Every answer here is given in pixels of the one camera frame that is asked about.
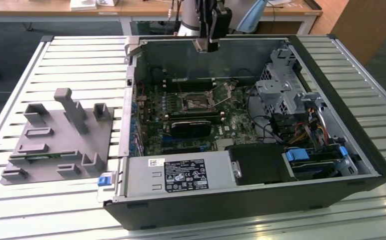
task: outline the blue plastic clip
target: blue plastic clip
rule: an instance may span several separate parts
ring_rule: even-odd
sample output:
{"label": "blue plastic clip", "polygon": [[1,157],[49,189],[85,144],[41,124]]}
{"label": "blue plastic clip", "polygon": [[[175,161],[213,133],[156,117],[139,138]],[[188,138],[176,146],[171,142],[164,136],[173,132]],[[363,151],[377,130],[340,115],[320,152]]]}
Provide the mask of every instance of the blue plastic clip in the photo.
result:
{"label": "blue plastic clip", "polygon": [[339,148],[339,152],[341,154],[341,156],[345,158],[348,156],[348,152],[344,146],[340,146]]}
{"label": "blue plastic clip", "polygon": [[100,176],[97,178],[97,186],[111,186],[112,185],[112,176]]}
{"label": "blue plastic clip", "polygon": [[291,154],[292,160],[307,160],[307,159],[309,159],[307,151],[305,151],[304,148],[289,149],[287,152]]}
{"label": "blue plastic clip", "polygon": [[285,155],[285,158],[287,158],[288,162],[293,161],[292,153],[287,152],[284,155]]}

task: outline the barcode sticker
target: barcode sticker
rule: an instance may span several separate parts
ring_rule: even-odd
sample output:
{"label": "barcode sticker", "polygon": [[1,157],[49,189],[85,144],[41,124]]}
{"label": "barcode sticker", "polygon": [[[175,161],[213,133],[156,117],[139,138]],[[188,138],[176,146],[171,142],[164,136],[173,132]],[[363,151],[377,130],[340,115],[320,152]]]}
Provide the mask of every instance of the barcode sticker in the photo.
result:
{"label": "barcode sticker", "polygon": [[148,159],[148,167],[160,167],[163,166],[165,163],[165,159],[164,158],[152,158]]}
{"label": "barcode sticker", "polygon": [[204,185],[207,183],[208,183],[208,181],[196,181],[196,185]]}

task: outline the metal slatted table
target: metal slatted table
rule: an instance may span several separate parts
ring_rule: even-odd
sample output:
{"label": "metal slatted table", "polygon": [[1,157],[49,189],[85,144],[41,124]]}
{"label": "metal slatted table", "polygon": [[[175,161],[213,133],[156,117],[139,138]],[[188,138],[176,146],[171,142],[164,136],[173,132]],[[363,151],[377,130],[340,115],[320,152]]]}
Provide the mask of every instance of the metal slatted table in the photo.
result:
{"label": "metal slatted table", "polygon": [[[333,88],[386,157],[386,91],[336,39],[300,36]],[[123,36],[55,37],[41,42],[0,114],[0,173],[25,118],[28,103],[63,109],[56,88],[71,88],[84,108],[104,102],[115,108],[108,171],[117,168],[125,86]],[[316,89],[311,79],[303,77]],[[97,202],[96,179],[0,185],[0,239],[386,239],[386,184],[329,208],[200,223],[124,230]]]}

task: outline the green circuit board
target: green circuit board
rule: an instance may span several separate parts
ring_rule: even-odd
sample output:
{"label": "green circuit board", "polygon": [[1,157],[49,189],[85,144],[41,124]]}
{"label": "green circuit board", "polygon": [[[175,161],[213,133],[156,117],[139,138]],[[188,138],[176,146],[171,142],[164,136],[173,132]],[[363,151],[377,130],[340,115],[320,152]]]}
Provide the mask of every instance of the green circuit board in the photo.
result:
{"label": "green circuit board", "polygon": [[[227,81],[217,81],[216,85],[220,86]],[[183,150],[195,148],[199,152],[217,151],[217,140],[229,140],[233,144],[248,144],[257,141],[255,128],[251,125],[248,113],[245,110],[245,88],[236,87],[231,90],[229,99],[227,99],[227,91],[224,86],[216,87],[212,91],[212,100],[215,104],[219,103],[213,110],[219,113],[223,112],[223,121],[220,124],[211,125],[209,135],[200,138],[172,139],[169,134],[171,122],[165,121],[165,113],[175,112],[183,108],[179,93],[167,93],[156,86],[145,90],[147,103],[143,108],[143,129],[144,129],[144,155],[155,156],[161,155],[172,150]],[[175,99],[172,107],[165,105],[163,99]],[[197,105],[196,110],[201,110],[201,103]]]}

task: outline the motherboard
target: motherboard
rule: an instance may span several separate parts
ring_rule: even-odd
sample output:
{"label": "motherboard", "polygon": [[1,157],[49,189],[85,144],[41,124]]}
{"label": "motherboard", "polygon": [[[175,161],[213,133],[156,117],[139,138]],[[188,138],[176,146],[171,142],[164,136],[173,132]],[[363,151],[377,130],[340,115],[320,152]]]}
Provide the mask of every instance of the motherboard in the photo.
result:
{"label": "motherboard", "polygon": [[248,86],[227,79],[171,79],[137,88],[143,155],[223,151],[255,143]]}

